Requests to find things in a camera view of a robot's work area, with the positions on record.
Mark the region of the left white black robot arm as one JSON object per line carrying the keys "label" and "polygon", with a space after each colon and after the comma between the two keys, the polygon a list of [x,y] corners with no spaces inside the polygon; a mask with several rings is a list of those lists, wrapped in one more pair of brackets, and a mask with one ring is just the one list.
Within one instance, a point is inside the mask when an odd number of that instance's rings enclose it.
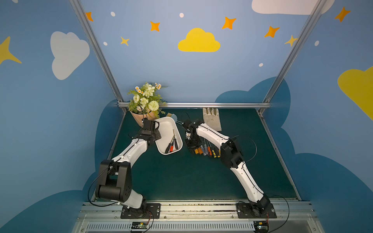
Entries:
{"label": "left white black robot arm", "polygon": [[144,119],[129,146],[113,159],[101,162],[99,174],[92,182],[96,185],[97,198],[122,204],[140,214],[147,212],[146,199],[133,189],[132,166],[155,141],[161,139],[159,126],[155,120]]}

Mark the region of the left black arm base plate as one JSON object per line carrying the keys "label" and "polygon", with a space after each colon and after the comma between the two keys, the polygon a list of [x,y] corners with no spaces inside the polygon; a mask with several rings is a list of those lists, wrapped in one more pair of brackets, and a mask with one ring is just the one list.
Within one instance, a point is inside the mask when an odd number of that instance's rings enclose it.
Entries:
{"label": "left black arm base plate", "polygon": [[123,206],[120,218],[121,219],[159,219],[160,218],[160,203],[146,203],[139,209],[129,206]]}

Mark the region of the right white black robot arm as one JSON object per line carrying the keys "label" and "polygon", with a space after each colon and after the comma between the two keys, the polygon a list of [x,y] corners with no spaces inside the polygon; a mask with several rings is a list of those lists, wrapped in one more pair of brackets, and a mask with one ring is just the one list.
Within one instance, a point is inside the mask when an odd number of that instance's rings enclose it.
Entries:
{"label": "right white black robot arm", "polygon": [[247,169],[238,140],[217,132],[199,119],[186,120],[182,126],[186,131],[187,147],[192,152],[199,150],[202,147],[201,138],[216,146],[222,163],[236,175],[250,204],[258,211],[264,210],[263,204],[261,204],[261,201],[265,199],[264,193]]}

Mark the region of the white plastic storage box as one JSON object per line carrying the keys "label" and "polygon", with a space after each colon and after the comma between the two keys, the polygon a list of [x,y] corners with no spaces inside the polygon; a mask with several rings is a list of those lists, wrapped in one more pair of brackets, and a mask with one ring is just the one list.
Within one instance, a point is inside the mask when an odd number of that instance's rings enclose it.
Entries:
{"label": "white plastic storage box", "polygon": [[[178,131],[175,121],[171,117],[167,117],[167,116],[156,119],[155,121],[158,121],[160,124],[159,131],[161,134],[161,139],[155,142],[158,151],[162,155],[171,155],[173,153],[179,152],[183,147],[183,141],[182,141],[181,135]],[[170,143],[173,137],[173,131],[175,131],[175,134],[176,134],[178,149],[173,152],[169,152],[165,154],[166,147],[168,146],[168,144]]]}

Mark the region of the red handle screwdriver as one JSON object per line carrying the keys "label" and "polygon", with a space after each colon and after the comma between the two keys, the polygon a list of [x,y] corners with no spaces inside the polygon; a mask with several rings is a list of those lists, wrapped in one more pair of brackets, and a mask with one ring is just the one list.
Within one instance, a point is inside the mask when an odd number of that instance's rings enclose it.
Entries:
{"label": "red handle screwdriver", "polygon": [[173,152],[175,139],[172,141],[169,152]]}

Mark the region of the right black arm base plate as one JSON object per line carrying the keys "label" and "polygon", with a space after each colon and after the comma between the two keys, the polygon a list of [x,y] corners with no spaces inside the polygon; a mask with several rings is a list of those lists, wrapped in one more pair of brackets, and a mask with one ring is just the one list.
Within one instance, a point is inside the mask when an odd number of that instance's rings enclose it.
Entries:
{"label": "right black arm base plate", "polygon": [[277,218],[274,206],[271,203],[264,210],[261,210],[253,204],[238,202],[236,203],[236,210],[239,218]]}

